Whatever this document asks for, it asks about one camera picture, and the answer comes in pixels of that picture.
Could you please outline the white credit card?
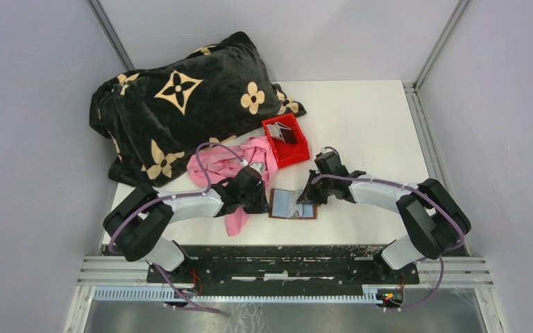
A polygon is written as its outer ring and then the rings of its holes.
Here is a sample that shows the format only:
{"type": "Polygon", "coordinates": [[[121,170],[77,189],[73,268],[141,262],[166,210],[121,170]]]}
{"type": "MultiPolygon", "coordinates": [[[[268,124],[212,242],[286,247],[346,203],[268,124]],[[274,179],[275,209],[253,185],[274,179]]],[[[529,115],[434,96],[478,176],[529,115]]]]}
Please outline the white credit card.
{"type": "Polygon", "coordinates": [[[317,206],[311,204],[293,204],[289,208],[290,219],[316,219],[317,206]]]}

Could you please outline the brown leather card holder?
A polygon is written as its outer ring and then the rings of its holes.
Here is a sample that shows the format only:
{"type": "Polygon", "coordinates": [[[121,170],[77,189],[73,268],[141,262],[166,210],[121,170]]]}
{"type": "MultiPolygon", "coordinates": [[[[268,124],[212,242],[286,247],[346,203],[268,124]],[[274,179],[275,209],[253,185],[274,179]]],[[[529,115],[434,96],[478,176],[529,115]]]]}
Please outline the brown leather card holder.
{"type": "Polygon", "coordinates": [[[317,219],[317,206],[305,203],[298,204],[296,202],[300,194],[300,191],[271,189],[269,218],[285,220],[317,219]]]}

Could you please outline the red plastic bin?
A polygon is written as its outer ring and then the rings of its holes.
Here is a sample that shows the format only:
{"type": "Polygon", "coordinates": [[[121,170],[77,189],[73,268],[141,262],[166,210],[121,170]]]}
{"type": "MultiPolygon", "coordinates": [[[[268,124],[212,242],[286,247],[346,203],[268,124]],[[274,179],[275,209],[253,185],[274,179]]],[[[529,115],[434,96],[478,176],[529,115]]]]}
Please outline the red plastic bin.
{"type": "Polygon", "coordinates": [[[309,144],[293,114],[264,120],[262,127],[279,169],[310,159],[309,144]]]}

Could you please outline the stack of cards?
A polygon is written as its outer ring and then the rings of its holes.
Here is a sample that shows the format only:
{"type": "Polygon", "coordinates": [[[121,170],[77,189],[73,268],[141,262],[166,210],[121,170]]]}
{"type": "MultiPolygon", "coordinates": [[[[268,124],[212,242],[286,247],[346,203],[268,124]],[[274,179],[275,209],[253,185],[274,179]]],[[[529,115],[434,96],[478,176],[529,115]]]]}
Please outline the stack of cards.
{"type": "Polygon", "coordinates": [[[286,144],[297,144],[298,140],[294,131],[283,123],[275,122],[266,125],[266,131],[273,139],[277,139],[286,144]]]}

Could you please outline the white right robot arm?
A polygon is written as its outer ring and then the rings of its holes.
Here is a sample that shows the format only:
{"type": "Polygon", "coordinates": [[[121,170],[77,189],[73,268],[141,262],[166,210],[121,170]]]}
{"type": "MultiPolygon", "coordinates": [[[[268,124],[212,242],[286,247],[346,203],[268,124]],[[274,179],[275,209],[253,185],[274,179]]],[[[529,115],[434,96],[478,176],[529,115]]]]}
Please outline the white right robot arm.
{"type": "Polygon", "coordinates": [[[400,216],[407,234],[385,246],[376,256],[373,274],[382,283],[393,282],[408,264],[439,259],[460,248],[471,222],[446,188],[436,179],[400,183],[365,171],[348,171],[329,148],[315,159],[298,204],[325,205],[329,197],[352,204],[380,207],[400,216]]]}

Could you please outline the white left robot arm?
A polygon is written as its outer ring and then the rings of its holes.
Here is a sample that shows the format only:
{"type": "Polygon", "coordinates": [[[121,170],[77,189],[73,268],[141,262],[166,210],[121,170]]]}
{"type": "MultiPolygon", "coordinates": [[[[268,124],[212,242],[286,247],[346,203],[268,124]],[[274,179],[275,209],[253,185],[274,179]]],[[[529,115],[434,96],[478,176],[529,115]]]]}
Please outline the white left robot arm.
{"type": "Polygon", "coordinates": [[[237,210],[262,214],[268,210],[262,163],[243,166],[232,178],[211,185],[209,191],[160,193],[139,185],[109,213],[103,228],[110,236],[108,250],[128,262],[144,260],[164,269],[174,282],[189,277],[185,251],[162,234],[170,223],[201,217],[221,217],[237,210]]]}

